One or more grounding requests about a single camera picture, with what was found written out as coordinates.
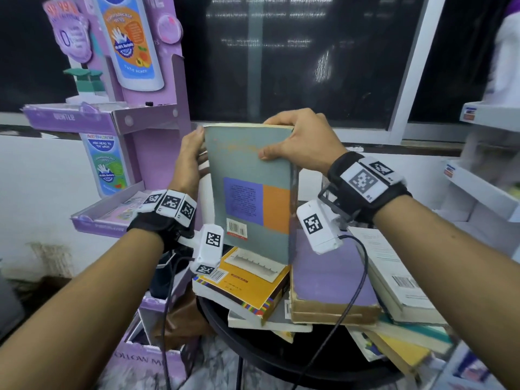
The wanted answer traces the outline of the thin white book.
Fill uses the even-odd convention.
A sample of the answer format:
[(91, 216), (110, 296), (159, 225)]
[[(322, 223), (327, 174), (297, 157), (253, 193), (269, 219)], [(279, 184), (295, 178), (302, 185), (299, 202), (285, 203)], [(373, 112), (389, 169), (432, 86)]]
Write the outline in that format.
[(292, 322), (289, 291), (285, 292), (283, 300), (278, 303), (274, 312), (263, 325), (248, 321), (231, 311), (228, 313), (227, 321), (230, 328), (237, 329), (269, 330), (291, 333), (311, 333), (313, 331), (312, 324), (298, 324)]

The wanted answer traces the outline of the person's right hand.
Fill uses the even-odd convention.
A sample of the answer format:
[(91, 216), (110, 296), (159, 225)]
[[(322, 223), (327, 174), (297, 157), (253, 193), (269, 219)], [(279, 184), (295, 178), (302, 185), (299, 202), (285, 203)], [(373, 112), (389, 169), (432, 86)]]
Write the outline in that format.
[(289, 142), (291, 163), (327, 175), (331, 165), (347, 153), (324, 114), (310, 108), (282, 111), (265, 121), (268, 125), (292, 126)]

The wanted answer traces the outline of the person's right forearm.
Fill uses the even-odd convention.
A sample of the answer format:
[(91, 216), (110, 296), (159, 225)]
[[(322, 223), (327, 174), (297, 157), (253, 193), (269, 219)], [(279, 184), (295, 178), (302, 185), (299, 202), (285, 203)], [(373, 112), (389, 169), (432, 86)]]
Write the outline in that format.
[(520, 264), (479, 242), (410, 196), (374, 223), (439, 313), (498, 371), (520, 352)]

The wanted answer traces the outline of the round black table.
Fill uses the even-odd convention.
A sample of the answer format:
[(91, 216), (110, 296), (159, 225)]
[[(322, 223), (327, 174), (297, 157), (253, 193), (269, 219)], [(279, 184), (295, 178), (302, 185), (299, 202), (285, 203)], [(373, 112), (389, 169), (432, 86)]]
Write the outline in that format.
[[(296, 334), (290, 344), (269, 330), (231, 328), (227, 308), (202, 297), (197, 300), (199, 311), (233, 352), (253, 367), (289, 383), (298, 379), (332, 329), (330, 325), (316, 325), (310, 333)], [(369, 362), (348, 330), (341, 327), (301, 380), (299, 388), (371, 390), (395, 384), (403, 378), (389, 360)]]

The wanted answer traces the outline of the grey book purple orange squares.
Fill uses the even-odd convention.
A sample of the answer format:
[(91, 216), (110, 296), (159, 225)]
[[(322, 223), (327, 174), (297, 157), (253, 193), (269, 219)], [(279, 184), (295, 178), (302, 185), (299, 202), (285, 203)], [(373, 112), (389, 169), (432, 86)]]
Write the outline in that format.
[(204, 130), (215, 223), (224, 229), (224, 243), (291, 264), (299, 169), (283, 158), (261, 160), (258, 152), (290, 137), (293, 127), (219, 123)]

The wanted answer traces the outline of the plain yellow book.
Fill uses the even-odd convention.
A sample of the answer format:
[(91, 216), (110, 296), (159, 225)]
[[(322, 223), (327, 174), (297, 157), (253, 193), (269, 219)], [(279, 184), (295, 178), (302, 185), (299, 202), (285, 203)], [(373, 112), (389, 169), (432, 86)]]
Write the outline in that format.
[(425, 347), (378, 335), (372, 331), (366, 331), (366, 334), (375, 347), (404, 375), (416, 376), (422, 363), (432, 356), (431, 351)]

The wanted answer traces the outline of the dark blue box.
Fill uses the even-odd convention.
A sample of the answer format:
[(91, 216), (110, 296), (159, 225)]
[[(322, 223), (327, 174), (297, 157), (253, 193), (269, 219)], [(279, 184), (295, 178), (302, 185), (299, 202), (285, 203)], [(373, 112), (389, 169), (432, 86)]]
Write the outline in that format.
[(149, 292), (151, 297), (166, 300), (167, 297), (182, 295), (188, 285), (190, 259), (183, 254), (169, 251), (164, 253), (154, 271)]

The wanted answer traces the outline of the purple covered old book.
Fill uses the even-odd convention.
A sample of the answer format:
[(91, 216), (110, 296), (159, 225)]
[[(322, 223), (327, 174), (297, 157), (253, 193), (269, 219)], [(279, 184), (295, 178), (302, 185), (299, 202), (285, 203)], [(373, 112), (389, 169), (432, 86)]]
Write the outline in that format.
[(315, 253), (297, 231), (291, 268), (290, 306), (294, 323), (335, 324), (353, 298), (364, 271), (359, 245), (350, 238), (334, 251)]

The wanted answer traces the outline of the person's left hand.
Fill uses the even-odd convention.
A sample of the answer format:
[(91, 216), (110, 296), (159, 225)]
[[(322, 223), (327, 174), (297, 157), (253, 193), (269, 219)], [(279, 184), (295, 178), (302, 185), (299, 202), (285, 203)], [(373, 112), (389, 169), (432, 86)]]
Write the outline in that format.
[(181, 141), (173, 178), (168, 189), (187, 194), (197, 201), (200, 180), (210, 172), (209, 167), (199, 169), (208, 160), (208, 154), (205, 146), (205, 152), (201, 155), (190, 155), (188, 153), (188, 135)]

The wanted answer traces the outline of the person's left forearm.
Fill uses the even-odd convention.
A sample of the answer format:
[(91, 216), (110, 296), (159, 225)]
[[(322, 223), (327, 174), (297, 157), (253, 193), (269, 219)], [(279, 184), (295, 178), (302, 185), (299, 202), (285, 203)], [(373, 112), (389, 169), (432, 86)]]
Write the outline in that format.
[(133, 229), (72, 279), (0, 347), (0, 390), (92, 390), (163, 254)]

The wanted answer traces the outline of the book with colourful picture cover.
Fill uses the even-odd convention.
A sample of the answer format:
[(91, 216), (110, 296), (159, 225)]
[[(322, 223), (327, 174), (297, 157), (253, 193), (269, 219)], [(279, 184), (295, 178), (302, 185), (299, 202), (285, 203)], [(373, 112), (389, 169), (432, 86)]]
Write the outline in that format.
[(357, 329), (347, 327), (348, 333), (368, 362), (386, 360), (387, 357), (369, 339), (367, 334)]

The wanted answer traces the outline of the white shelf unit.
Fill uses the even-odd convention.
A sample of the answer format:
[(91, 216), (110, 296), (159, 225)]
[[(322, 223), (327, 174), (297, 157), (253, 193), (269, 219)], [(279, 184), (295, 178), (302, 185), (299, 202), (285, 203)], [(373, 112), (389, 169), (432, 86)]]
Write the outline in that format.
[[(462, 120), (465, 105), (478, 108), (473, 122)], [(461, 155), (448, 161), (456, 168), (452, 186), (461, 191), (467, 220), (475, 211), (490, 212), (507, 226), (520, 226), (520, 105), (484, 101), (463, 105), (459, 120), (469, 132)]]

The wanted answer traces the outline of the book with teal edge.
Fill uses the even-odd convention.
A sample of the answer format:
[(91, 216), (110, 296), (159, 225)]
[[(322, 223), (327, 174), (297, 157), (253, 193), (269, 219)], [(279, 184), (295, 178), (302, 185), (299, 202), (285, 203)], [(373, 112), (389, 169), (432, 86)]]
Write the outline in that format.
[(444, 327), (395, 322), (386, 313), (381, 314), (379, 321), (374, 325), (351, 325), (346, 327), (349, 330), (364, 333), (371, 331), (380, 337), (384, 335), (395, 340), (425, 347), (439, 354), (446, 354), (453, 346), (453, 341)]

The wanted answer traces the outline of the brown paper bag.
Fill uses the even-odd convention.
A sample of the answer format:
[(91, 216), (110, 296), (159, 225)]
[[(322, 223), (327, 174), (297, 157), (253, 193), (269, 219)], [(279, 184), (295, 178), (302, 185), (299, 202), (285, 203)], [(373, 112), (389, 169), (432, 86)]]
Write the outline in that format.
[(172, 306), (166, 317), (164, 345), (166, 350), (179, 350), (183, 345), (200, 336), (215, 335), (203, 314), (189, 283), (185, 293)]

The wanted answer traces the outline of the white window frame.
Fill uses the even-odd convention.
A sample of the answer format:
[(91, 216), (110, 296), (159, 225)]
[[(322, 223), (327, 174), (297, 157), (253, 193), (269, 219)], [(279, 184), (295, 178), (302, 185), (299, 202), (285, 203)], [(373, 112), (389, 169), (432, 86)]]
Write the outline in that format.
[(361, 142), (456, 124), (510, 0), (173, 1), (193, 123), (310, 108)]

